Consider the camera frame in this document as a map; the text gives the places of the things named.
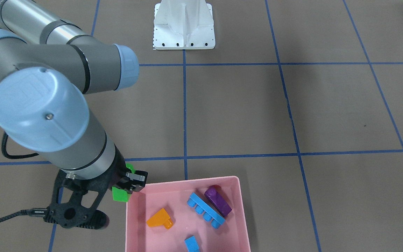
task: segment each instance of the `pink tray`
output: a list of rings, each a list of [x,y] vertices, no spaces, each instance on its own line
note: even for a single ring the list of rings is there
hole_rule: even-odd
[[[217,230],[186,204],[195,192],[212,206],[203,195],[211,185],[221,186],[219,193],[232,208],[225,223]],[[161,208],[166,209],[174,222],[169,230],[146,224]],[[200,252],[251,251],[236,176],[147,184],[141,192],[130,197],[125,226],[126,252],[187,252],[184,240],[191,236],[197,239]]]

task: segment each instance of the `black cable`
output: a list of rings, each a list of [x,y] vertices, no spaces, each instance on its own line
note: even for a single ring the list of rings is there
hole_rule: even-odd
[[[48,213],[48,210],[45,208],[32,208],[32,209],[27,209],[27,210],[21,210],[21,211],[14,212],[13,214],[9,214],[7,216],[0,218],[0,222],[4,222],[6,220],[12,219],[13,217],[22,216],[22,215],[29,215],[29,216],[34,216],[34,217],[45,217],[47,213]]]
[[[7,139],[8,135],[4,131],[3,134],[3,140],[1,142],[1,152],[3,153],[3,156],[5,156],[8,159],[22,159],[22,158],[31,158],[33,156],[38,156],[38,153],[32,153],[32,154],[27,154],[27,155],[10,155],[7,153]]]

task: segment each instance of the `orange block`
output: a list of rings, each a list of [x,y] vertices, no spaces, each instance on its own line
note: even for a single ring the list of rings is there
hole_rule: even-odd
[[[168,212],[164,208],[161,208],[147,221],[147,225],[149,227],[164,225],[166,229],[169,229],[172,228],[173,222]]]

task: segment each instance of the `blue block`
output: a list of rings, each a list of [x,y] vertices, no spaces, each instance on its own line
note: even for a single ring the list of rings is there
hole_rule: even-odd
[[[184,243],[186,243],[188,252],[200,252],[200,247],[198,247],[197,240],[194,236],[191,236],[184,240]]]
[[[195,207],[195,212],[197,212],[197,214],[205,212],[203,214],[203,219],[207,222],[212,220],[211,226],[215,229],[219,228],[225,222],[225,219],[220,214],[208,206],[208,204],[206,204],[206,202],[195,193],[192,193],[191,196],[189,196],[188,205],[190,207],[197,205]]]

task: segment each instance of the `white mounting plate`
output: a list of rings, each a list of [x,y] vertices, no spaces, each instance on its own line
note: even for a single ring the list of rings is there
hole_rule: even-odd
[[[155,17],[160,3],[155,5]],[[212,5],[206,4],[212,17]],[[214,49],[215,35],[214,24],[211,26],[199,26],[192,33],[186,35],[186,44],[184,35],[174,32],[169,25],[154,25],[153,49],[154,50],[201,50]]]

